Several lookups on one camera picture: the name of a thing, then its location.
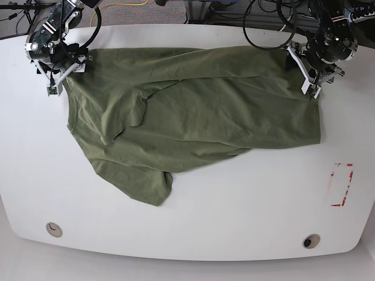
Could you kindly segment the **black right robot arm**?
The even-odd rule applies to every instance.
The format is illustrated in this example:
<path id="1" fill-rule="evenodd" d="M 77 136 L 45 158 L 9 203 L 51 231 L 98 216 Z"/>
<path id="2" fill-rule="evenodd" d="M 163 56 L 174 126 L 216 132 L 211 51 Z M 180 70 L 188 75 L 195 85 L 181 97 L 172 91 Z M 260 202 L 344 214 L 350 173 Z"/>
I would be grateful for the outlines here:
<path id="1" fill-rule="evenodd" d="M 60 1 L 54 4 L 47 21 L 28 36 L 25 51 L 31 63 L 35 64 L 37 73 L 46 78 L 48 95 L 60 95 L 63 81 L 70 73 L 85 72 L 87 61 L 92 57 L 88 47 L 97 37 L 102 16 L 100 1 Z M 83 45 L 64 42 L 69 31 L 81 21 L 83 9 L 93 8 L 97 17 L 97 26 L 91 37 Z"/>

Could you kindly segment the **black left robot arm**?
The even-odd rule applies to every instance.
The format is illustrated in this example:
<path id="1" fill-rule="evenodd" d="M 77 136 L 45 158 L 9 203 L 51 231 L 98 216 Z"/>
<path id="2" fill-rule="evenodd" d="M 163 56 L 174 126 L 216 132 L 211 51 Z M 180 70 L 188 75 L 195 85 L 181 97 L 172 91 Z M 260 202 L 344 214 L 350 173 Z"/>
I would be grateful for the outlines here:
<path id="1" fill-rule="evenodd" d="M 288 52 L 286 68 L 298 67 L 305 79 L 303 94 L 317 98 L 323 83 L 332 83 L 336 75 L 345 72 L 336 65 L 338 61 L 350 60 L 357 52 L 357 39 L 352 35 L 349 21 L 345 17 L 343 1 L 309 1 L 311 15 L 318 20 L 315 33 L 298 27 L 298 12 L 294 1 L 289 2 L 292 18 L 282 13 L 282 1 L 276 2 L 276 12 L 283 24 L 291 29 L 286 42 L 277 47 L 260 47 L 253 43 L 246 32 L 246 17 L 250 14 L 253 1 L 247 7 L 242 21 L 246 41 L 258 50 L 283 49 Z"/>

